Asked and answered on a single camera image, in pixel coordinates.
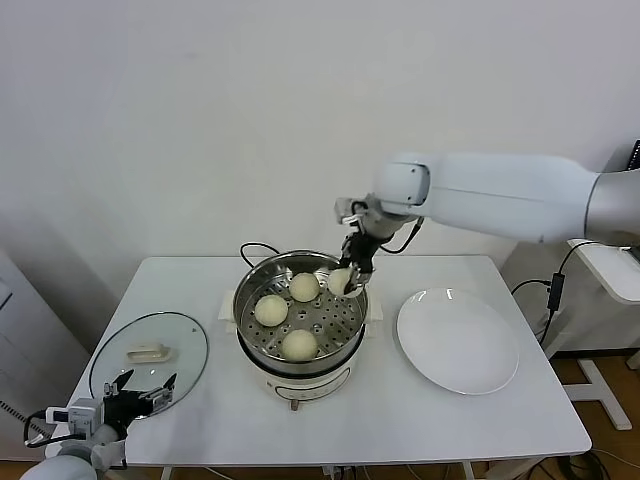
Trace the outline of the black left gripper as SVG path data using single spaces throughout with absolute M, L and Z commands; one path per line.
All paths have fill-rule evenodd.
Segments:
M 104 422 L 113 429 L 128 429 L 134 420 L 149 416 L 150 410 L 163 410 L 173 401 L 176 373 L 161 387 L 145 393 L 126 389 L 133 373 L 133 369 L 123 371 L 103 386 Z

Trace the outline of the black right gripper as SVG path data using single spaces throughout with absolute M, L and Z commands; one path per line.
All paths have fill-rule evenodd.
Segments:
M 364 292 L 372 276 L 375 253 L 375 237 L 365 233 L 351 233 L 345 238 L 339 268 L 352 268 L 345 284 L 347 298 L 355 298 Z

